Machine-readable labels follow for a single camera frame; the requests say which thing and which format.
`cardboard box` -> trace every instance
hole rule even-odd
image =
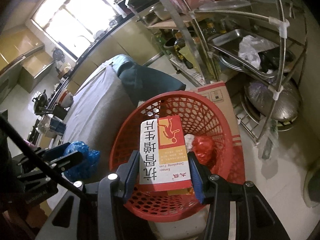
[[[179,115],[142,122],[139,190],[171,191],[192,186]]]
[[[195,88],[193,92],[198,93],[213,102],[224,114],[230,126],[233,141],[233,163],[228,176],[228,181],[238,184],[245,182],[244,158],[241,137],[236,116],[226,84],[223,81]]]

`window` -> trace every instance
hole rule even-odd
[[[105,0],[45,0],[33,20],[77,59],[115,15]]]

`blue plastic bag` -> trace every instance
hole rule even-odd
[[[83,155],[83,160],[80,164],[65,171],[64,175],[71,182],[89,179],[97,171],[98,162],[100,159],[100,151],[89,150],[89,146],[83,141],[75,141],[68,146],[68,148],[64,151],[63,156],[74,151],[81,152]]]

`gray cloth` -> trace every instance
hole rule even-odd
[[[116,135],[135,107],[111,66],[100,66],[84,82],[64,120],[65,142],[84,141],[100,151],[97,173],[86,182],[101,180],[109,171],[109,154]]]
[[[127,55],[117,55],[103,65],[111,63],[134,106],[138,106],[139,101],[147,101],[166,92],[186,89],[186,85],[178,79],[159,70],[140,66]]]

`screw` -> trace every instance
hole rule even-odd
[[[247,187],[253,187],[253,186],[254,186],[254,183],[253,183],[252,181],[248,180],[248,181],[245,182],[245,185],[246,185]]]
[[[116,173],[111,173],[108,175],[108,179],[110,179],[110,180],[114,180],[116,178],[118,178],[118,175]]]
[[[219,177],[219,175],[217,175],[217,174],[211,174],[210,175],[210,179],[212,179],[212,180],[218,180],[220,177]]]
[[[76,187],[81,187],[82,185],[82,181],[76,181],[73,185],[75,185]]]

